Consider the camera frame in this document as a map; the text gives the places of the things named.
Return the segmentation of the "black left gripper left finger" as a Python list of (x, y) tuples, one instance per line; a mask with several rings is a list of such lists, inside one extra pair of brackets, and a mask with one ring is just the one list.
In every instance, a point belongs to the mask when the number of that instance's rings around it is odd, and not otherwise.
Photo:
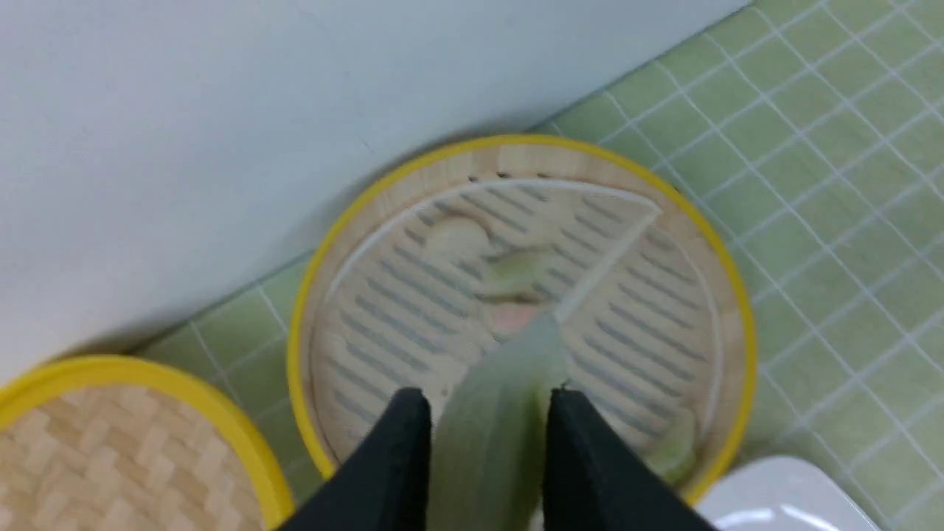
[(356, 451), (280, 530), (425, 530), (431, 410), (399, 389)]

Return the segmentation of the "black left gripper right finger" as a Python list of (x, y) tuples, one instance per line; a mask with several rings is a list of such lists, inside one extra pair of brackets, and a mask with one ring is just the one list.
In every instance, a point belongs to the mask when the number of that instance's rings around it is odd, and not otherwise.
[(553, 390), (546, 424), (546, 530), (712, 530), (611, 430), (580, 391)]

